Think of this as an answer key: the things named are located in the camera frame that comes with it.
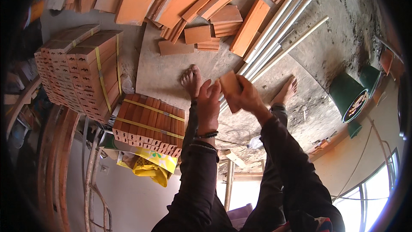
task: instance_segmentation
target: person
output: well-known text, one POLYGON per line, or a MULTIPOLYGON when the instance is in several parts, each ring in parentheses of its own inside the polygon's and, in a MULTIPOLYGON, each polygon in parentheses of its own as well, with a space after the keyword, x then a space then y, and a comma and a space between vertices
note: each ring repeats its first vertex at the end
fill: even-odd
MULTIPOLYGON (((243 76, 237 78, 243 91, 231 100, 257 118, 267 153, 258 202, 240 231, 271 232, 288 225, 292 231, 322 227, 321 231, 344 232, 342 215, 332 205, 329 191, 286 129, 286 103, 297 91, 296 78, 287 81, 269 110, 256 88, 243 76)), ((236 231, 216 194, 219 157, 214 137, 203 136, 218 130, 220 82, 210 86, 209 79, 202 84, 200 69, 194 65, 184 72, 181 84, 192 101, 180 156, 181 185, 167 206, 169 213, 152 231, 236 231)))

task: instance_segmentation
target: hand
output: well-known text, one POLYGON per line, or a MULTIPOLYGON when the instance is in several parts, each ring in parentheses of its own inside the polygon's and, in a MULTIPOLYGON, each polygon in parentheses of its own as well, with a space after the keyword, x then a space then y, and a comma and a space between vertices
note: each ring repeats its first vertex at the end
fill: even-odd
POLYGON ((240 95, 229 95, 228 100, 236 102, 237 106, 255 115, 260 125, 263 126, 272 115, 263 103, 255 86, 244 76, 236 75, 236 77, 240 85, 243 86, 243 91, 240 95))
POLYGON ((218 117, 220 110, 219 95, 222 90, 219 80, 209 87, 212 80, 207 80, 200 87, 197 97, 197 116, 199 127, 198 135, 213 132, 218 129, 218 117))

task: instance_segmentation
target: leg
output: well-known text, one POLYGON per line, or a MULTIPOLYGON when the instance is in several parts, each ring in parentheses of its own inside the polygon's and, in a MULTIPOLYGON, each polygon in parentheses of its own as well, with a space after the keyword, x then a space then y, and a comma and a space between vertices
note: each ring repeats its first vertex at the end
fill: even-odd
MULTIPOLYGON (((185 138, 183 139, 182 154, 180 159, 182 163, 180 164, 180 171, 182 172, 182 180, 185 175, 190 163, 190 156, 188 156, 188 147, 193 142, 193 138, 196 136, 198 128, 198 119, 197 119, 197 101, 196 98, 199 93, 200 86, 202 85, 202 78, 200 74, 199 67, 194 65, 192 68, 189 68, 182 75, 182 80, 180 82, 185 90, 189 93, 190 98, 192 99, 192 104, 189 109, 189 121, 188 127, 186 128, 185 138)), ((223 204, 218 198, 217 192, 215 191, 215 198, 212 205, 212 224, 210 225, 210 231, 235 231, 232 227, 232 223, 223 204)))
MULTIPOLYGON (((285 103, 294 95, 297 86, 295 81, 294 77, 291 77, 271 102, 271 113, 277 116, 285 127, 288 125, 285 103)), ((273 231, 286 223, 283 215, 282 186, 279 170, 267 156, 258 203, 249 215, 242 231, 273 231)))

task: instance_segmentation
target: black pants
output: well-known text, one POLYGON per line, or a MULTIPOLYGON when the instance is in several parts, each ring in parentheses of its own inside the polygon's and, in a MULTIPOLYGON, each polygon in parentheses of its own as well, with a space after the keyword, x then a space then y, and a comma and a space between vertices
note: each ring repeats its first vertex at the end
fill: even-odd
MULTIPOLYGON (((272 114, 279 118, 284 126, 287 126, 288 114, 286 112, 285 105, 275 103, 270 110, 272 114)), ((180 171, 182 172, 182 177, 184 176, 188 162, 187 148, 190 143, 192 143, 193 138, 196 135, 197 127, 197 103, 196 101, 192 101, 192 105, 189 110, 188 127, 186 129, 185 138, 183 139, 181 154, 182 164, 180 165, 180 171)), ((278 226, 286 223, 282 208, 283 196, 281 189, 282 181, 279 171, 268 156, 265 171, 263 172, 262 182, 260 183, 259 198, 257 200, 258 203, 249 215, 241 231, 272 231, 278 226)), ((218 198, 216 192, 212 205, 211 216, 212 224, 210 231, 236 231, 236 229, 232 227, 232 223, 230 222, 224 206, 218 198)))

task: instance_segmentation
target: green bucket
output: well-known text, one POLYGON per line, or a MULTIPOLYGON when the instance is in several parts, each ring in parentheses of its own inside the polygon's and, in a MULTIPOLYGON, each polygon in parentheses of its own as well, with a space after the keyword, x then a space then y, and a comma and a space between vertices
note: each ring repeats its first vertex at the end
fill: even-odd
POLYGON ((333 79, 329 94, 335 102, 344 123, 348 123, 357 117, 368 99, 368 89, 345 72, 333 79))
POLYGON ((362 129, 362 125, 356 122, 355 120, 350 122, 348 124, 348 133, 351 139, 355 137, 361 129, 362 129))
POLYGON ((359 76, 360 83, 363 87, 367 88, 369 91, 369 99, 372 98, 373 93, 379 82, 379 77, 381 76, 381 71, 370 65, 365 65, 361 70, 361 75, 359 76))

